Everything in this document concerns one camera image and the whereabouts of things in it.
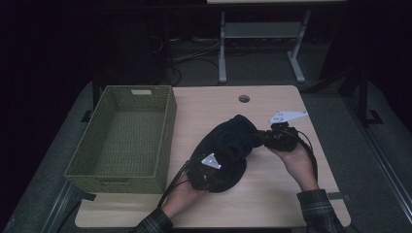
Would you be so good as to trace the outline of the green woven basket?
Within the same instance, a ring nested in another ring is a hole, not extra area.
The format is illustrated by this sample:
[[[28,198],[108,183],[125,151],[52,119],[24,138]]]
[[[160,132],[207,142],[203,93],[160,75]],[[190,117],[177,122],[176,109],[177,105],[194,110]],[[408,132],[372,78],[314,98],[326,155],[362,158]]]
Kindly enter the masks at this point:
[[[177,102],[170,85],[108,85],[64,177],[85,192],[164,192]]]

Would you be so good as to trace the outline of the person's right hand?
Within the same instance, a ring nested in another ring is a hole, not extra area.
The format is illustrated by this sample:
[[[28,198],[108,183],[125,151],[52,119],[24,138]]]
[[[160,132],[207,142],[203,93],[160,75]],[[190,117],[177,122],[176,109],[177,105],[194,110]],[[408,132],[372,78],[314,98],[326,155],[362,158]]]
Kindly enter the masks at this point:
[[[280,157],[286,170],[297,182],[301,191],[315,190],[319,188],[315,178],[312,162],[306,149],[298,144],[293,151],[279,151],[270,149]]]

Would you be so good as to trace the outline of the grey tape strip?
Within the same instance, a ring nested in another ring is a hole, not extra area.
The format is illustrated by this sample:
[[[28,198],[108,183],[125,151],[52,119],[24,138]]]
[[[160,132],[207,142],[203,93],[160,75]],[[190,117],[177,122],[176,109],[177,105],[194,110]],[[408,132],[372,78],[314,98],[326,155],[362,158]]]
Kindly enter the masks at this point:
[[[346,194],[342,194],[341,192],[329,192],[327,194],[330,200],[344,200],[344,201],[351,201],[351,197]]]

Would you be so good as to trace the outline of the dark shirt with fishbone print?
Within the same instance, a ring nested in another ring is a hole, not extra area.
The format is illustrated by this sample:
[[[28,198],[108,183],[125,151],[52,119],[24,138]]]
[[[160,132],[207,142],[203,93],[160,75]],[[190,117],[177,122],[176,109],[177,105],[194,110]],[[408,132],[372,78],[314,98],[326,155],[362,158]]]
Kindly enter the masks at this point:
[[[238,184],[247,168],[247,156],[260,147],[255,144],[257,131],[246,117],[237,115],[216,126],[198,144],[190,160],[213,152],[222,165],[218,178],[223,180],[223,185],[209,192],[225,192]]]

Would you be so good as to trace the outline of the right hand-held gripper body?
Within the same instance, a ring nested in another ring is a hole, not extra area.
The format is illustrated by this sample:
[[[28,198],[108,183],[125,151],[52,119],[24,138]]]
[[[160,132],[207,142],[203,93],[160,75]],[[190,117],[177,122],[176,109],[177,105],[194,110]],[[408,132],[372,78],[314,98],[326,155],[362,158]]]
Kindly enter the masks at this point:
[[[265,145],[274,150],[293,151],[301,139],[289,122],[307,115],[306,111],[277,112],[268,120],[270,129],[265,132]]]

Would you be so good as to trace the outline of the black metal stand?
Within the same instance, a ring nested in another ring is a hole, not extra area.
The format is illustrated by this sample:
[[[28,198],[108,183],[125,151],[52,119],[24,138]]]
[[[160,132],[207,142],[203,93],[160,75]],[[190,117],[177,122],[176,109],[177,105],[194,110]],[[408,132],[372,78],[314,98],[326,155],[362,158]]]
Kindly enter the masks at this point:
[[[351,99],[356,98],[354,104],[356,116],[360,120],[362,126],[368,128],[371,124],[383,124],[384,121],[380,118],[375,110],[367,107],[368,101],[368,84],[369,78],[364,67],[350,67],[344,75],[344,82],[339,87],[341,96]]]

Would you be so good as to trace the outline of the white metal frame table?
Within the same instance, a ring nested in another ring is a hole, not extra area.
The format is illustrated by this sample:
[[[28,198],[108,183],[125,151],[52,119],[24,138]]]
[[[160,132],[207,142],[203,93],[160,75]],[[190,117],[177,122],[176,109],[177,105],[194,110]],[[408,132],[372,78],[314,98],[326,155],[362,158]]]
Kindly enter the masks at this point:
[[[294,46],[287,51],[289,63],[298,83],[306,79],[298,62],[298,53],[316,7],[331,7],[333,4],[343,4],[347,0],[207,0],[211,6],[223,7],[220,26],[220,51],[218,56],[219,83],[226,83],[225,43],[229,39],[292,39]],[[260,8],[274,13],[281,7],[288,11],[299,8],[302,11],[300,20],[292,21],[258,21],[234,22],[227,21],[226,13],[235,7],[248,10]]]

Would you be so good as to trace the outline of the person's left hand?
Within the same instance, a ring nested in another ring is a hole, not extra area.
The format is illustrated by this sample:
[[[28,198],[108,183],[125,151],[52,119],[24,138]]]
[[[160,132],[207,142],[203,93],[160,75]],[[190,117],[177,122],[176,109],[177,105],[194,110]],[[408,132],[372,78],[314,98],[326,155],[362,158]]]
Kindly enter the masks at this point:
[[[207,193],[207,190],[194,189],[189,182],[188,176],[183,174],[177,180],[176,186],[167,196],[161,209],[170,219],[172,219]]]

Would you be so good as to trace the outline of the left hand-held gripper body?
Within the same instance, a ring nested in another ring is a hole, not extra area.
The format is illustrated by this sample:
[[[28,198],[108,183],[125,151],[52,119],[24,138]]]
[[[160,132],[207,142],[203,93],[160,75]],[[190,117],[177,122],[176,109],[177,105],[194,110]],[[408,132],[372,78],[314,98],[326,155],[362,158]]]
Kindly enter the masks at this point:
[[[223,180],[218,178],[222,165],[215,154],[202,154],[190,161],[188,179],[196,190],[215,191],[223,185]]]

